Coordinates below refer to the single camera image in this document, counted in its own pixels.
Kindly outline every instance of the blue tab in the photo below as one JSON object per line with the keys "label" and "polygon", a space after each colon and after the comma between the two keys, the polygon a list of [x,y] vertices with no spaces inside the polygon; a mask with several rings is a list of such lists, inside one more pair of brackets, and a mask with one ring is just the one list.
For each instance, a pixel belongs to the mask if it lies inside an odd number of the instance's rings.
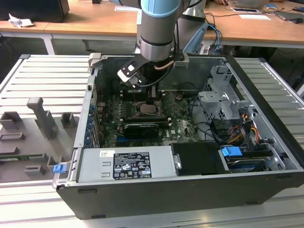
{"label": "blue tab", "polygon": [[66,168],[67,168],[66,164],[55,165],[53,168],[53,173],[66,173]]}
{"label": "blue tab", "polygon": [[225,146],[223,149],[222,149],[222,153],[224,155],[224,157],[227,157],[227,156],[242,156],[242,151],[240,150],[239,147],[237,146]]}

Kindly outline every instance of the paper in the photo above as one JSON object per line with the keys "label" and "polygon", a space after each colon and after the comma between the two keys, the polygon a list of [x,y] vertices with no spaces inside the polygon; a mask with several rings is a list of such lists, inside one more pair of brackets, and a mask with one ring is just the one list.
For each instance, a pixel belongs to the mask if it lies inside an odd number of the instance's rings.
{"label": "paper", "polygon": [[115,11],[138,12],[140,9],[127,6],[115,6]]}
{"label": "paper", "polygon": [[254,14],[248,14],[248,15],[240,15],[242,19],[255,19],[255,20],[271,20],[269,17],[265,15],[254,15]]}
{"label": "paper", "polygon": [[9,14],[9,22],[17,28],[34,25],[30,19],[19,19],[13,17],[11,14]]}

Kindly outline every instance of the warning label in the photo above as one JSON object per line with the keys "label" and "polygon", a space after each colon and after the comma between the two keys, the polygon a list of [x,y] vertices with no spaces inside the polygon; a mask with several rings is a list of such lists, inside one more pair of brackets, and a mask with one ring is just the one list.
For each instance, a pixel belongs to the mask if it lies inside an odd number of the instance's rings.
{"label": "warning label", "polygon": [[115,180],[152,177],[149,152],[115,153],[113,169]]}

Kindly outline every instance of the table leg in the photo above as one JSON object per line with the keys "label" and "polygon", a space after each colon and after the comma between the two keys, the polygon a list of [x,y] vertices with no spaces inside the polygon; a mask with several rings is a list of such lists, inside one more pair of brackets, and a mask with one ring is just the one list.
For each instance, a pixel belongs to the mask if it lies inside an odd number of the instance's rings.
{"label": "table leg", "polygon": [[54,48],[52,36],[50,34],[42,34],[40,37],[44,41],[44,44],[47,48],[47,53],[49,55],[56,55],[56,50]]}
{"label": "table leg", "polygon": [[85,44],[85,50],[86,51],[90,51],[90,45],[89,45],[89,41],[87,39],[83,39],[82,42]]}

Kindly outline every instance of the wooden desk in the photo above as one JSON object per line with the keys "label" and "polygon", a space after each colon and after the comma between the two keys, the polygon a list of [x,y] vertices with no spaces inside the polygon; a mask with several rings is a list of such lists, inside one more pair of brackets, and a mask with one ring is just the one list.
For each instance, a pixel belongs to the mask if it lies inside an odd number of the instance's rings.
{"label": "wooden desk", "polygon": [[[276,3],[284,11],[303,6],[293,2]],[[35,26],[16,28],[7,21],[0,21],[0,33],[8,37],[42,38],[47,52],[54,55],[52,39],[82,40],[136,40],[136,12],[114,11],[115,5],[109,2],[92,4],[90,0],[69,0],[70,12],[64,23],[35,22]],[[227,10],[230,7],[208,4],[205,12],[223,16],[235,14]],[[267,15],[271,20],[242,19],[239,15],[216,18],[217,28],[223,34],[222,44],[304,48],[304,25],[284,21],[277,16]],[[204,41],[211,43],[215,39],[214,31],[207,31]]]}
{"label": "wooden desk", "polygon": [[[293,2],[276,3],[283,11],[293,7],[303,6]],[[205,7],[205,13],[222,16],[236,14],[228,10],[229,6],[220,6],[214,2]],[[266,15],[271,20],[242,19],[239,15],[230,17],[215,17],[217,28],[223,34],[223,44],[258,46],[258,47],[302,47],[304,48],[304,24],[294,24],[284,21],[275,15]],[[213,18],[207,15],[207,20],[213,23]],[[204,39],[215,39],[214,31],[207,31]]]}
{"label": "wooden desk", "polygon": [[0,20],[0,32],[44,33],[48,22],[35,22],[34,26],[17,28],[8,21]]}
{"label": "wooden desk", "polygon": [[69,0],[70,12],[64,23],[49,23],[46,33],[104,36],[136,36],[136,12],[115,11],[115,4]]}

